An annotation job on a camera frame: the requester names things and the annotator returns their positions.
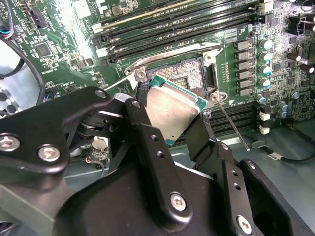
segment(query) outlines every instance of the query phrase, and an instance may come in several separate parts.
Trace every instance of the black memory slot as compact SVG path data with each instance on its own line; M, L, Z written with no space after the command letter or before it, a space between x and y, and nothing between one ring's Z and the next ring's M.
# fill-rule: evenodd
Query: black memory slot
M134 43L134 42L137 42L139 40L144 40L144 39L152 37L152 36L160 35L162 33L173 32L173 31L178 30L182 27L189 27L189 26L195 26L195 25L198 26L198 24L202 24L202 23L205 23L209 20L213 20L213 19L216 19L219 17L224 17L227 15L236 13L236 12L239 13L239 12L243 11L245 13L245 12L247 12L247 9L249 6L251 6L251 5L246 5L246 6L238 8L238 9L225 10L224 12L218 12L218 13L212 14L210 16L205 16L205 17L202 17L199 19L187 21L187 22L180 23L180 24L177 24L174 26L165 27L165 28L153 31L153 32L148 32L146 34L137 35L137 36L134 36L134 37L122 40L122 41L114 42L114 43L112 43L112 46L120 47L120 46L126 45L128 43Z
M139 53L139 52L144 53L146 50L150 50L152 48L165 45L166 43L179 42L181 40L185 40L185 39L189 39L189 38L192 38L192 37L201 36L201 35L204 35L204 34L207 34L207 33L215 33L215 32L221 31L222 29L228 30L228 29L231 29L231 28L236 27L238 25L249 23L249 20L250 20L250 17L248 16L248 17L245 17L243 19L235 20L235 21L228 22L228 23L219 24L219 25L216 25L214 27L209 27L207 29L202 29L202 30L191 32L191 33L187 33L187 34L184 34L184 35L179 35L179 36L176 36L176 37L172 37L172 38L169 38L169 39L166 39L166 40L161 40L161 41L158 41L158 42L154 42L154 43L149 44L149 45L143 45L143 46L135 47L135 48L132 48L132 49L130 49L128 51L124 51L124 52L119 52L119 53L113 54L111 56L111 61L116 61L118 59L122 59L123 57L130 56L132 54L136 54L136 53Z
M231 3L231 4L236 4L239 2L243 2L244 0L215 0L215 1L211 1L211 2L207 2L205 4L199 5L199 6L194 6L191 7L189 9L185 9L185 10L181 10L178 12L174 12L172 14L167 14L167 15L163 15L154 19L150 19L150 20L145 20L141 23L137 23L134 25L128 25L119 29L114 29L110 32L107 33L108 37L113 37L122 33L127 33L136 29L141 29L143 27L146 26L152 26L153 24L158 24L158 23L163 23L163 21L167 21L167 20L174 20L174 18L176 17L182 17L182 16L187 16L189 17L189 15L191 15L192 13L203 13L209 10L209 8L211 7L215 7L215 6L221 6L221 4L224 3Z

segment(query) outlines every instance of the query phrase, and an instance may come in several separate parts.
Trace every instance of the green circuit board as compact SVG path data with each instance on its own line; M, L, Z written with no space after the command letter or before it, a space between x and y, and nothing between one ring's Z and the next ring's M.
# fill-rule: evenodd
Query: green circuit board
M111 87L125 69L142 58L203 42L223 45L216 56L223 105L242 106L264 97L270 127L292 116L313 117L314 74L301 70L315 59L313 32L295 35L292 17L304 17L299 3L255 0L10 0L14 40L41 72L47 92L60 96L85 86ZM0 15L7 12L0 5ZM270 40L271 48L262 41ZM268 61L262 53L272 54ZM299 53L293 62L288 53ZM271 73L262 73L262 66ZM146 76L159 74L208 99L213 78L200 51L145 65ZM270 81L262 85L261 79ZM133 94L128 80L107 90ZM286 114L279 104L289 106Z

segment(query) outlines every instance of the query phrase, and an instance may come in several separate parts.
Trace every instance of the chip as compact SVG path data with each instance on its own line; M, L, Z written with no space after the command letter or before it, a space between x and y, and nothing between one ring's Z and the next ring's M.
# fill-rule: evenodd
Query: chip
M50 51L47 43L42 43L42 44L36 45L35 47L36 47L36 50L38 51L38 54L41 57L45 57L45 56L51 55L51 51Z

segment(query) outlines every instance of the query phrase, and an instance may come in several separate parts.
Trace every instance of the black mechanical arm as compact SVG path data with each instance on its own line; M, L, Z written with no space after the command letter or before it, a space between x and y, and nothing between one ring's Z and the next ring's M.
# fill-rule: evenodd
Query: black mechanical arm
M110 174L73 193L69 154L110 140ZM310 236L249 160L237 162L197 117L185 131L195 170L173 162L139 101L86 87L0 120L0 220L42 235Z

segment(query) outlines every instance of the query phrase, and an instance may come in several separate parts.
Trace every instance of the dimm slot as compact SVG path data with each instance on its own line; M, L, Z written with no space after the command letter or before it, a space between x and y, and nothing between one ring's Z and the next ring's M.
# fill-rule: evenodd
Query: dimm slot
M212 19L215 19L215 18L218 18L218 17L223 17L223 16L226 16L226 15L229 15L229 14L232 14L232 13L245 11L250 6L252 6L252 5L248 4L246 6L238 8L238 9L223 10L224 12L214 13L214 14L209 15L209 16L204 16L204 17L201 17L199 19L194 19L194 20L183 22L183 23L178 23L176 25L164 27L164 28L161 28L161 29L158 29L158 30L154 30L152 32L144 32L144 30L145 30L144 29L142 32L140 32L141 33L140 35L130 36L129 38L126 38L126 39L121 40L121 41L117 41L116 40L115 42L112 43L112 45L115 46L115 47L123 46L125 44L132 43L132 42L137 42L138 40L143 40L145 38L152 37L152 36L155 36L155 35L159 35L161 33L166 33L168 31L174 31L174 30L177 30L177 29L182 28L182 27L189 27L189 26L192 26L192 25L195 25L195 24L201 24L201 23L204 23L204 22L206 22L208 20L212 20Z
M218 24L218 25L213 26L213 27L209 27L209 28L206 28L206 29L198 30L198 31L195 31L195 32L190 32L190 33L187 33L187 34L184 34L184 35L175 36L175 37L172 37L172 38L169 38L169 39L164 39L164 40L157 41L157 42L154 42L154 43L151 43L151 44L148 43L146 45L133 47L133 48L128 49L127 51L115 53L111 57L112 58L122 58L122 57L125 57L125 56L129 56L131 54L134 54L134 53L138 53L140 51L140 49L143 48L143 47L145 47L145 48L141 49L142 52L144 50L152 49L152 48L155 48L157 46L165 45L166 43L178 42L179 40L184 40L184 39L187 39L187 38L204 35L206 33L214 33L214 32L217 32L217 31L219 31L221 29L228 30L228 29L233 28L233 27L235 27L237 25L249 23L249 19L250 19L250 16L246 16L246 17L243 17L242 19L233 20L233 21L231 21L229 23L222 23L222 24Z

